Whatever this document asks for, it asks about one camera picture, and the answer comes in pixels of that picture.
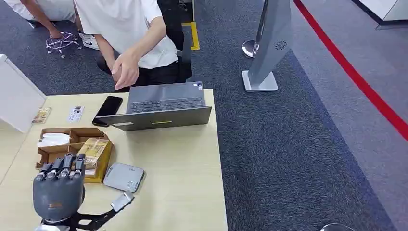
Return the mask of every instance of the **red floor stripe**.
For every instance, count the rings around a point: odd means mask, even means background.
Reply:
[[[395,129],[408,141],[408,125],[399,117],[399,115],[379,96],[377,92],[365,81],[365,79],[357,72],[351,63],[340,52],[336,45],[330,40],[329,36],[323,31],[320,25],[316,22],[310,12],[307,10],[301,0],[293,0],[297,8],[303,14],[310,26],[313,28],[317,36],[330,51],[333,57],[337,60],[343,70],[350,76],[358,88],[366,95],[366,97],[374,104],[374,106],[382,113],[382,115],[390,121]]]

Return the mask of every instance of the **black smartphone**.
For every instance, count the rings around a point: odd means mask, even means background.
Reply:
[[[108,96],[103,102],[102,107],[99,109],[98,113],[96,114],[95,117],[97,116],[108,116],[108,115],[114,115],[116,114],[117,110],[119,110],[120,105],[122,104],[123,99],[120,97],[115,97],[115,96]],[[108,127],[109,125],[106,123],[103,123],[102,121],[94,118],[92,120],[92,124],[95,126],[101,126],[101,127]]]

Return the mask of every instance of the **man's arm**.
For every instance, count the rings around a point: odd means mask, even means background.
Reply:
[[[150,23],[150,28],[143,38],[129,48],[130,52],[140,60],[149,53],[166,36],[166,25],[162,17],[157,17]]]
[[[156,17],[150,23],[150,28],[143,38],[116,60],[112,73],[115,74],[122,66],[122,74],[115,89],[121,89],[136,82],[139,77],[138,61],[151,51],[164,36],[166,36],[166,25],[163,17]]]
[[[101,54],[108,65],[108,68],[112,71],[115,63],[114,49],[101,34],[96,34],[94,36],[96,38],[96,42],[98,43],[99,50],[101,51]]]
[[[114,81],[117,82],[122,72],[121,72],[121,68],[119,68],[119,71],[116,71],[116,72],[112,71],[113,66],[115,64],[114,49],[101,34],[95,34],[94,36],[95,36],[96,42],[98,43],[99,50],[101,51],[101,54],[103,58],[105,59],[106,64],[108,65],[109,70],[111,70],[112,77],[114,78]]]
[[[25,5],[28,11],[50,32],[53,38],[61,37],[61,32],[55,28],[55,26],[50,22],[49,18],[42,11],[41,7],[38,6],[34,0],[20,0],[23,5]]]

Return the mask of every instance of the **card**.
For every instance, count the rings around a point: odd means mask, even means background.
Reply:
[[[81,119],[84,106],[73,107],[69,113],[68,122],[75,123]]]
[[[51,113],[51,108],[46,107],[46,108],[40,108],[37,112],[36,117],[34,117],[33,121],[31,121],[32,124],[44,124],[45,121],[47,120],[48,116]]]

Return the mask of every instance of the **black pants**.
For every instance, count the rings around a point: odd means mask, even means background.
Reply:
[[[111,70],[108,68],[105,59],[102,55],[98,57],[97,65],[102,71],[112,74]],[[146,69],[139,67],[139,78],[136,83],[132,86],[147,86],[147,85],[158,85],[158,84],[169,84],[177,83],[179,79],[179,64],[174,62],[168,66],[156,67],[153,69]],[[124,87],[115,92],[129,92],[130,87]]]

